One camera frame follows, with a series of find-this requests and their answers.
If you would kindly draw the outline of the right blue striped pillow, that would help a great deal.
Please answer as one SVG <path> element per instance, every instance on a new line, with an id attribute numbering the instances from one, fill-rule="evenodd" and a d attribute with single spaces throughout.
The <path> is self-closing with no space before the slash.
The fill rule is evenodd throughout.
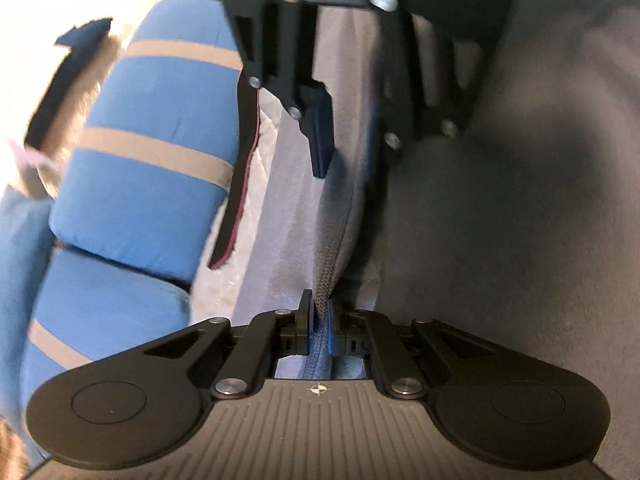
<path id="1" fill-rule="evenodd" d="M 193 280 L 239 153 L 242 63 L 215 0 L 163 0 L 94 102 L 50 215 L 68 246 Z"/>

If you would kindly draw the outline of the left blue striped pillow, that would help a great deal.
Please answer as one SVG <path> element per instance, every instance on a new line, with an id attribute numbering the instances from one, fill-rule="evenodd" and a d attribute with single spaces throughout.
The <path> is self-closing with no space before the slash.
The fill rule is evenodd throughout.
<path id="1" fill-rule="evenodd" d="M 55 248 L 52 206 L 14 188 L 1 200 L 1 416 L 23 441 L 29 467 L 46 458 L 24 424 L 44 382 L 189 324 L 183 289 Z"/>

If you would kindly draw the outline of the grey-blue fleece jacket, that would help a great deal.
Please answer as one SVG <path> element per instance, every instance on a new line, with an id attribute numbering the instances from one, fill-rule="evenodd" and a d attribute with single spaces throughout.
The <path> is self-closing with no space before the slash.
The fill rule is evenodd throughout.
<path id="1" fill-rule="evenodd" d="M 612 410 L 598 464 L 637 478 L 639 0 L 516 0 L 469 127 L 400 152 L 366 237 L 379 68 L 374 15 L 321 10 L 332 167 L 316 179 L 282 119 L 233 322 L 346 295 L 372 248 L 371 304 L 393 321 L 437 318 L 595 382 Z"/>

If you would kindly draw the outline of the blue striped pillow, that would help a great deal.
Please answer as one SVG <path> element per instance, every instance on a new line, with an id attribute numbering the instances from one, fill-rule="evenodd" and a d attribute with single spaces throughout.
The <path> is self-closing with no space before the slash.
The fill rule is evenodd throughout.
<path id="1" fill-rule="evenodd" d="M 215 0 L 163 0 L 94 102 L 50 215 L 68 246 L 193 280 L 239 153 L 242 63 Z"/>
<path id="2" fill-rule="evenodd" d="M 44 382 L 189 324 L 183 289 L 55 248 L 52 206 L 14 188 L 1 200 L 1 416 L 23 441 L 29 467 L 46 458 L 24 424 Z"/>

